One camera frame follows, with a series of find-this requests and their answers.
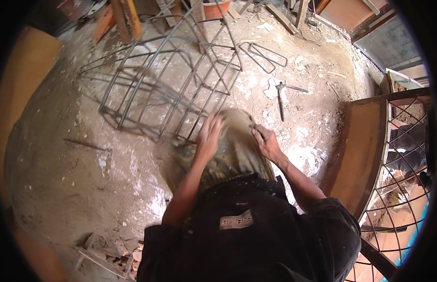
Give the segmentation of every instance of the wall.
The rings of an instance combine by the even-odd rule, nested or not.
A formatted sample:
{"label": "wall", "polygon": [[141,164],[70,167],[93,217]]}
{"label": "wall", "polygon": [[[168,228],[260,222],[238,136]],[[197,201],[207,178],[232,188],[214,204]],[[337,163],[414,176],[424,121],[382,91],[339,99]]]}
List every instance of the wall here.
{"label": "wall", "polygon": [[[371,0],[378,8],[386,6],[386,0]],[[351,32],[375,14],[362,0],[331,0],[320,13],[335,25]]]}

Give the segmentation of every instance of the dirt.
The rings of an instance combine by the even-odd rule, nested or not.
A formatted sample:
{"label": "dirt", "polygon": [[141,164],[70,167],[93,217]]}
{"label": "dirt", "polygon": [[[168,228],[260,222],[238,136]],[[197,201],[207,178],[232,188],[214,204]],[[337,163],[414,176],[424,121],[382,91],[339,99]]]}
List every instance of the dirt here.
{"label": "dirt", "polygon": [[[243,2],[234,4],[237,10]],[[337,146],[342,126],[344,97],[356,100],[373,96],[382,79],[378,69],[336,31],[319,25],[306,36],[325,39],[322,46],[290,35],[266,10],[260,19],[245,13],[234,21],[227,16],[235,41],[258,44],[288,58],[287,67],[263,72],[241,53],[244,72],[223,109],[238,107],[256,122],[275,131],[281,149],[313,181],[324,175],[328,156]],[[267,22],[272,31],[255,28]],[[156,165],[156,145],[147,136],[120,132],[98,112],[106,82],[79,76],[93,58],[117,50],[121,43],[113,28],[98,45],[93,44],[94,23],[87,23],[66,39],[60,58],[29,100],[9,138],[5,161],[18,223],[37,239],[53,246],[70,270],[78,253],[73,249],[85,234],[95,232],[108,245],[116,239],[137,245],[144,229],[159,223],[172,197]],[[326,43],[326,39],[336,42]],[[111,70],[113,62],[105,66]],[[345,77],[330,74],[328,71]],[[309,93],[287,90],[285,122],[278,102],[264,93],[268,79],[277,78]],[[334,93],[333,84],[339,93]],[[67,146],[74,139],[112,150],[110,160]],[[287,189],[289,201],[293,195]],[[116,277],[84,262],[80,281]]]}

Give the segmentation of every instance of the wood scrap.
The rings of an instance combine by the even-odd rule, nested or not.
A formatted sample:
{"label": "wood scrap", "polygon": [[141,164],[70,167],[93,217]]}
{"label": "wood scrap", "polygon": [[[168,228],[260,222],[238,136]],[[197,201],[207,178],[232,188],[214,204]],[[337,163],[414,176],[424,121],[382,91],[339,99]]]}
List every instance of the wood scrap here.
{"label": "wood scrap", "polygon": [[343,78],[347,78],[347,76],[344,76],[343,74],[335,73],[334,71],[328,71],[328,73],[329,73],[329,74],[338,75],[338,76],[342,76]]}
{"label": "wood scrap", "polygon": [[140,24],[140,19],[138,18],[137,11],[134,6],[134,2],[132,0],[123,0],[121,3],[123,4],[123,8],[129,20],[132,36],[134,39],[139,39],[143,31]]}
{"label": "wood scrap", "polygon": [[[181,0],[175,0],[174,6],[173,6],[173,8],[170,9],[170,12],[174,15],[182,14]],[[182,19],[182,16],[173,17],[173,19],[175,20],[175,23],[178,23],[178,21]]]}
{"label": "wood scrap", "polygon": [[230,14],[232,16],[232,18],[235,19],[235,20],[241,18],[240,14],[236,11],[236,9],[234,9],[232,4],[229,4],[228,14]]}
{"label": "wood scrap", "polygon": [[109,31],[114,24],[115,19],[113,17],[112,5],[109,4],[95,26],[95,36],[93,37],[95,44],[98,44],[104,34]]}
{"label": "wood scrap", "polygon": [[[203,36],[200,32],[198,33],[199,40],[202,42],[208,42],[208,34],[207,34],[206,27],[205,27],[204,23],[200,23],[201,21],[206,19],[206,15],[204,14],[204,5],[203,4],[195,5],[199,1],[200,0],[190,0],[190,4],[192,5],[192,7],[195,6],[195,8],[193,9],[193,12],[192,12],[192,16],[193,16],[193,19],[195,20],[195,22],[198,24],[199,29],[201,29],[201,31],[204,34],[204,36]],[[201,43],[199,43],[199,52],[201,54],[204,54],[204,48],[201,45]]]}
{"label": "wood scrap", "polygon": [[300,8],[298,9],[297,17],[295,20],[295,27],[298,30],[302,30],[305,26],[306,13],[308,12],[308,4],[310,0],[300,0]]}
{"label": "wood scrap", "polygon": [[272,13],[277,20],[287,29],[287,31],[289,31],[290,34],[296,34],[297,31],[295,31],[291,25],[290,25],[290,21],[286,18],[286,16],[280,11],[278,10],[278,8],[276,8],[275,6],[273,6],[273,4],[268,4],[266,6],[267,10]]}
{"label": "wood scrap", "polygon": [[253,0],[247,0],[245,5],[240,9],[239,15],[242,15],[251,3],[253,3]]}
{"label": "wood scrap", "polygon": [[[156,3],[159,6],[159,8],[161,9],[162,14],[164,14],[165,16],[171,15],[170,7],[168,7],[169,5],[172,4],[171,1],[166,3],[165,0],[156,0]],[[176,25],[176,21],[175,21],[174,17],[166,17],[165,20],[170,27],[173,27]]]}
{"label": "wood scrap", "polygon": [[113,10],[113,18],[116,22],[116,27],[121,37],[121,41],[124,44],[131,43],[131,36],[129,35],[128,28],[126,26],[125,13],[123,11],[123,6],[120,0],[110,0]]}

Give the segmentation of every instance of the steel bar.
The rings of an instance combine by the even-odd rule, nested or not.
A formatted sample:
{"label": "steel bar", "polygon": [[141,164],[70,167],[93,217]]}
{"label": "steel bar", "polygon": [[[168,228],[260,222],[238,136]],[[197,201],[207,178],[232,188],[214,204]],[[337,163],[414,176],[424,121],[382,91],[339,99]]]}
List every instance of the steel bar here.
{"label": "steel bar", "polygon": [[[273,60],[273,59],[270,59],[269,57],[263,55],[263,54],[261,53],[261,51],[259,51],[258,49],[256,49],[254,46],[259,47],[259,48],[262,48],[262,49],[265,49],[265,50],[269,51],[270,53],[273,53],[273,54],[275,54],[275,55],[277,55],[277,56],[279,56],[279,57],[282,57],[286,62],[285,62],[284,64],[278,63],[277,61],[275,61],[275,60]],[[254,51],[252,51],[251,48],[255,49],[255,50],[258,52],[258,54],[256,54]],[[249,45],[249,47],[248,47],[248,51],[249,51],[250,53],[255,54],[256,56],[260,56],[260,57],[262,57],[262,58],[264,58],[264,59],[267,59],[267,60],[271,61],[272,63],[275,63],[275,64],[277,64],[277,65],[279,65],[279,66],[282,66],[283,68],[287,67],[287,58],[286,58],[285,56],[283,56],[283,55],[281,55],[281,54],[278,54],[277,52],[272,51],[272,50],[270,50],[270,49],[268,49],[268,48],[265,48],[265,47],[263,47],[263,46],[261,46],[261,45],[258,45],[258,44],[256,44],[256,43],[250,43],[250,45]]]}
{"label": "steel bar", "polygon": [[377,251],[375,247],[364,239],[361,239],[361,253],[368,259],[378,271],[390,281],[397,270],[397,266],[390,261],[383,253]]}
{"label": "steel bar", "polygon": [[271,61],[267,60],[268,63],[271,64],[272,67],[273,67],[273,69],[272,69],[271,71],[268,71],[266,68],[264,68],[263,66],[261,66],[261,64],[260,64],[258,61],[256,61],[256,59],[253,58],[253,56],[251,56],[251,55],[250,55],[247,51],[245,51],[245,49],[242,47],[245,43],[249,45],[248,42],[244,42],[244,43],[242,43],[242,44],[239,45],[239,48],[240,48],[240,49],[241,49],[241,50],[242,50],[242,51],[243,51],[247,56],[249,56],[250,59],[252,59],[252,60],[253,60],[253,61],[254,61],[258,66],[260,66],[261,69],[262,69],[263,71],[265,71],[267,74],[271,74],[271,73],[276,69],[275,65],[274,65]]}

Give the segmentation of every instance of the wooden plank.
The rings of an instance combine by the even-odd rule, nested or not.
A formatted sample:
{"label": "wooden plank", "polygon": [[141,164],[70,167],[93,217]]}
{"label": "wooden plank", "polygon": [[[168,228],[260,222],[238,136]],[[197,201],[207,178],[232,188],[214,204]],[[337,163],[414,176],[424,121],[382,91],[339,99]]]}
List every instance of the wooden plank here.
{"label": "wooden plank", "polygon": [[239,11],[239,15],[242,15],[242,14],[246,11],[246,9],[248,8],[248,6],[249,6],[251,3],[253,3],[253,0],[248,0],[248,1],[245,3],[245,5],[240,9],[240,11]]}
{"label": "wooden plank", "polygon": [[[195,20],[195,22],[197,23],[199,29],[201,29],[201,31],[204,34],[204,36],[203,36],[203,35],[201,35],[201,33],[197,32],[198,37],[199,37],[198,38],[199,41],[208,42],[208,33],[206,30],[206,27],[205,27],[204,23],[200,23],[200,21],[203,21],[206,19],[206,15],[204,14],[204,6],[203,6],[203,4],[195,5],[199,1],[202,2],[201,0],[190,0],[190,4],[192,5],[192,7],[195,6],[195,9],[193,9],[193,12],[192,12],[192,16],[193,16],[193,19]],[[199,52],[201,54],[204,53],[204,48],[201,44],[199,44]]]}
{"label": "wooden plank", "polygon": [[126,26],[125,12],[123,11],[123,6],[120,0],[110,0],[113,10],[113,18],[116,22],[116,27],[120,33],[121,41],[124,44],[131,43],[131,36],[129,35],[128,28]]}
{"label": "wooden plank", "polygon": [[287,31],[289,31],[290,34],[295,34],[298,32],[292,27],[292,25],[290,25],[291,22],[286,18],[286,16],[275,6],[268,4],[266,8],[277,18],[277,20],[287,29]]}
{"label": "wooden plank", "polygon": [[322,0],[315,9],[316,14],[320,14],[331,0]]}
{"label": "wooden plank", "polygon": [[310,0],[300,0],[300,8],[298,8],[298,14],[295,21],[295,27],[298,30],[302,30],[305,26],[306,12],[308,11],[308,4]]}
{"label": "wooden plank", "polygon": [[380,14],[380,10],[377,7],[375,7],[374,3],[372,3],[370,0],[362,0],[362,1],[372,10],[372,12],[375,13],[375,15],[378,16]]}
{"label": "wooden plank", "polygon": [[228,13],[232,16],[233,19],[240,19],[240,14],[236,11],[236,9],[234,9],[232,4],[229,5]]}
{"label": "wooden plank", "polygon": [[140,19],[138,18],[137,11],[135,9],[134,2],[132,0],[123,0],[123,7],[125,9],[125,13],[129,19],[129,25],[131,27],[132,36],[135,39],[139,39],[142,35],[142,26],[140,24]]}
{"label": "wooden plank", "polygon": [[345,39],[347,39],[347,41],[351,42],[350,35],[348,35],[348,33],[344,29],[338,27],[337,25],[331,23],[329,20],[324,19],[323,17],[321,17],[319,15],[315,15],[315,18],[317,20],[319,20],[321,23],[323,23],[324,25],[331,27],[335,31],[339,32],[340,34],[342,34],[345,37]]}
{"label": "wooden plank", "polygon": [[[175,0],[175,4],[174,4],[173,8],[171,8],[170,12],[172,14],[182,14],[181,0]],[[173,17],[173,19],[175,20],[176,23],[178,23],[178,21],[182,19],[182,16]]]}
{"label": "wooden plank", "polygon": [[[165,3],[165,0],[156,0],[156,3],[158,4],[159,8],[162,11],[162,14],[165,16],[171,15],[170,9],[167,7],[167,3]],[[168,26],[173,27],[176,25],[176,20],[174,17],[166,17],[166,22],[168,23]]]}

